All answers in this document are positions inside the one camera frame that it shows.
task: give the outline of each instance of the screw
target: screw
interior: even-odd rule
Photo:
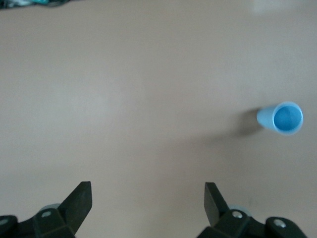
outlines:
[[[44,212],[44,213],[42,214],[42,218],[44,218],[44,217],[49,217],[51,214],[52,214],[51,212]]]
[[[238,212],[238,211],[234,211],[234,212],[232,213],[232,215],[233,215],[235,218],[239,218],[239,219],[243,218],[241,212]]]
[[[7,218],[6,218],[6,219],[1,220],[1,221],[0,221],[0,226],[7,224],[7,223],[8,223],[8,221],[9,221],[9,219],[7,219]]]
[[[274,222],[274,224],[275,224],[277,227],[281,227],[281,228],[285,228],[285,227],[286,227],[285,222],[283,222],[283,221],[280,220],[280,219],[275,219],[273,222]]]

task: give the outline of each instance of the cup rim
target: cup rim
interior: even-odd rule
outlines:
[[[297,125],[294,129],[288,130],[288,131],[279,129],[279,128],[275,125],[275,122],[274,122],[274,118],[275,118],[276,113],[277,113],[281,108],[286,107],[286,106],[295,107],[295,108],[301,113],[301,120],[300,120],[300,122],[298,123],[298,125]],[[280,103],[280,104],[278,104],[278,105],[275,107],[275,109],[274,109],[274,111],[273,111],[272,122],[273,122],[274,129],[275,129],[277,132],[279,132],[280,134],[283,134],[283,135],[293,135],[293,134],[297,133],[297,132],[302,128],[302,125],[303,125],[303,122],[304,122],[304,116],[303,116],[302,109],[301,109],[296,103],[293,103],[293,102],[283,102],[283,103]]]

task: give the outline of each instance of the blue cup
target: blue cup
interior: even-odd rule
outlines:
[[[296,103],[284,102],[260,109],[257,120],[267,129],[283,135],[293,135],[301,129],[304,117],[301,108]]]

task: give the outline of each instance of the tabletop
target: tabletop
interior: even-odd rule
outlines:
[[[0,207],[91,181],[79,238],[195,238],[204,184],[317,236],[317,2],[82,0],[0,12]],[[303,110],[292,136],[258,108]]]

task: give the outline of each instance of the light blue plastic cup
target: light blue plastic cup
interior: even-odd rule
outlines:
[[[284,102],[260,109],[257,113],[259,124],[283,135],[293,135],[303,125],[301,108],[293,102]]]

